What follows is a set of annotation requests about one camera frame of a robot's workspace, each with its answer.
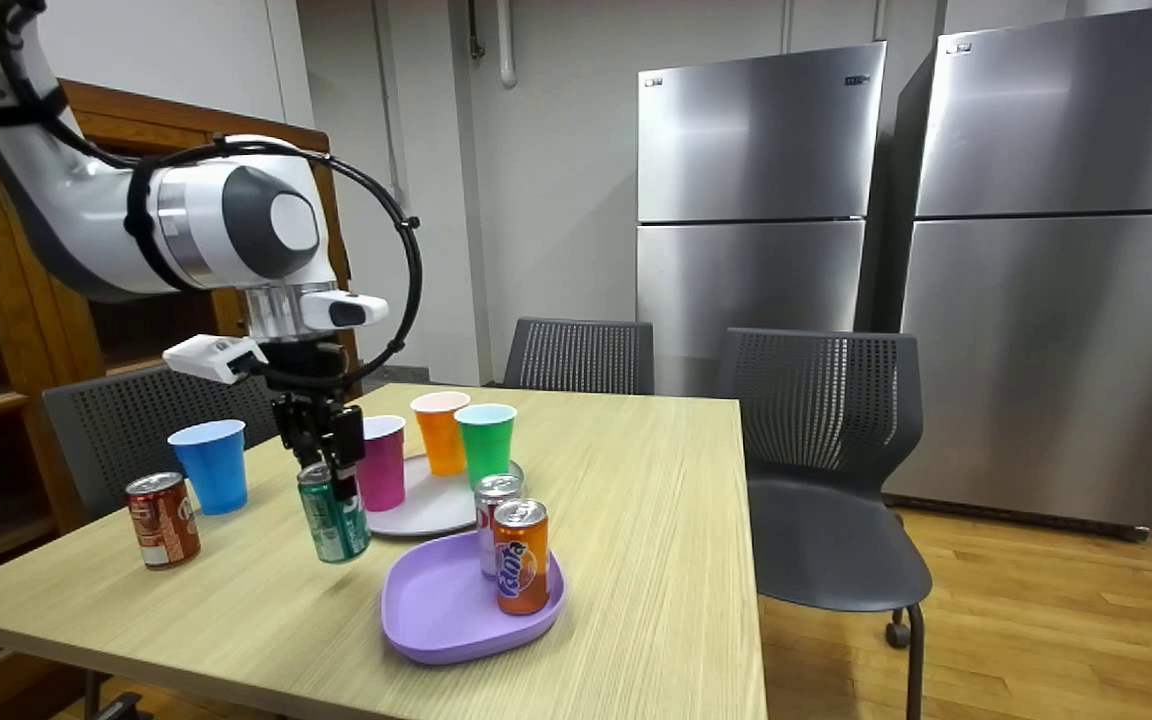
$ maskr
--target red cup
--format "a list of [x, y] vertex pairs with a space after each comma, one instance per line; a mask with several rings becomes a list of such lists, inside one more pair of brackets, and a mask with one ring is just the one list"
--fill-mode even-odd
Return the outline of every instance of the red cup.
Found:
[[364, 458], [356, 458], [350, 478], [364, 512], [389, 512], [408, 498], [398, 415], [364, 415]]

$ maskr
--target green can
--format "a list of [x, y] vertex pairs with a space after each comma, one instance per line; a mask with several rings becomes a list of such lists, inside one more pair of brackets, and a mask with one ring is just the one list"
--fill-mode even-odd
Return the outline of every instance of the green can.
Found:
[[294, 493], [300, 493], [310, 548], [321, 553], [323, 563], [349, 563], [364, 557], [371, 538], [369, 516], [359, 509], [359, 495], [343, 495], [343, 498], [337, 495], [327, 465], [309, 465], [294, 477]]

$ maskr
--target plastic cup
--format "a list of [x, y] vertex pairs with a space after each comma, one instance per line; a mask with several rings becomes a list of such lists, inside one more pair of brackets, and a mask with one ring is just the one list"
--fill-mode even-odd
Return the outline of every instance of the plastic cup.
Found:
[[455, 410], [470, 486], [480, 486], [485, 477], [509, 477], [511, 419], [516, 409], [509, 402], [464, 402]]
[[248, 503], [245, 427], [245, 419], [207, 419], [167, 436], [204, 516]]
[[364, 415], [364, 458], [350, 465], [350, 478], [369, 512], [389, 512], [408, 498], [398, 415]]
[[440, 478], [464, 477], [464, 447], [460, 447], [460, 427], [455, 427], [455, 410], [464, 402], [466, 402], [466, 391], [423, 391], [412, 401], [412, 410], [423, 436], [428, 477], [440, 477]]

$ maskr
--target blue cup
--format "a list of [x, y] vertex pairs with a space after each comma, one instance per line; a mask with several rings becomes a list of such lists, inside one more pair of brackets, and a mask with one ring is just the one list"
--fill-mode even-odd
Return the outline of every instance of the blue cup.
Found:
[[207, 419], [167, 436], [204, 516], [248, 503], [245, 427], [245, 419]]

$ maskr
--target green cup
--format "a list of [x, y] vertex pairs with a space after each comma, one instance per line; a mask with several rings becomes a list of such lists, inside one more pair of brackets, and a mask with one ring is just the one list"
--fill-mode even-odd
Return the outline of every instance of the green cup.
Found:
[[511, 458], [511, 419], [509, 402], [464, 402], [455, 410], [460, 444], [464, 444], [464, 477], [480, 486], [485, 477], [504, 477]]

